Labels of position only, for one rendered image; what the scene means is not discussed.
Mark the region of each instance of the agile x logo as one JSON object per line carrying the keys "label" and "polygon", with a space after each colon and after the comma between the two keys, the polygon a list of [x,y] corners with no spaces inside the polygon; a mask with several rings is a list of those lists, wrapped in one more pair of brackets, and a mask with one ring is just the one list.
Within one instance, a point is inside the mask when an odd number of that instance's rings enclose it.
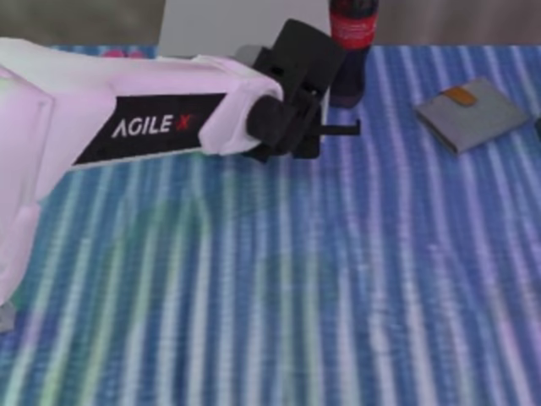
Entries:
{"label": "agile x logo", "polygon": [[123,96],[75,165],[200,148],[199,132],[225,94]]}
{"label": "agile x logo", "polygon": [[166,114],[161,117],[136,117],[131,120],[123,118],[112,133],[112,138],[189,131],[191,123],[196,118],[191,113],[179,114],[176,120],[173,114]]}

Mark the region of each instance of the table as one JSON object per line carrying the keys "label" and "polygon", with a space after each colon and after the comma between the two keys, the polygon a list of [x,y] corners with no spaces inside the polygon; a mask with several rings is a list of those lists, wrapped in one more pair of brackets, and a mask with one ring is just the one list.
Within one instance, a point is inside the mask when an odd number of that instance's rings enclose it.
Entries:
{"label": "table", "polygon": [[541,47],[375,47],[367,75],[330,111],[363,136],[317,162],[66,176],[0,404],[540,405],[541,143],[530,125],[456,159],[412,104],[486,75],[537,115]]}

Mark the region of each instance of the bottle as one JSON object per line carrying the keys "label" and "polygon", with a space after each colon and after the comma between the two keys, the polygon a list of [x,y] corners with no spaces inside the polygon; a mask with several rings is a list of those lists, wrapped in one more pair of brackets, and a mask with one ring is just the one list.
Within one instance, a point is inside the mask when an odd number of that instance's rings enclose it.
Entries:
{"label": "bottle", "polygon": [[330,105],[352,108],[363,98],[365,65],[375,37],[379,0],[331,0],[331,35],[347,50],[331,86]]}

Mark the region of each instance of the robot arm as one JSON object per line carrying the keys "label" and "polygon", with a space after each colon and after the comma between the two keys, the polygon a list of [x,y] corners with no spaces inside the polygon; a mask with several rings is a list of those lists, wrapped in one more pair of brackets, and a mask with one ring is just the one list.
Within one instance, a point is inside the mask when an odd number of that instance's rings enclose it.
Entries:
{"label": "robot arm", "polygon": [[0,306],[19,286],[39,202],[73,167],[199,150],[316,158],[321,101],[344,58],[286,22],[253,67],[228,58],[96,58],[0,39]]}

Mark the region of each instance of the gray wall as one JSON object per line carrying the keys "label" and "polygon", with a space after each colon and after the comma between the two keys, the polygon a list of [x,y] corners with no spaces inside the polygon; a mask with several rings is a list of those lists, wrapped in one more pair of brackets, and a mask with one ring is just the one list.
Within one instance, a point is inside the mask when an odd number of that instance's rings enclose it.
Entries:
{"label": "gray wall", "polygon": [[[0,0],[0,36],[155,44],[162,13],[163,0]],[[541,0],[381,0],[376,41],[541,44]]]}

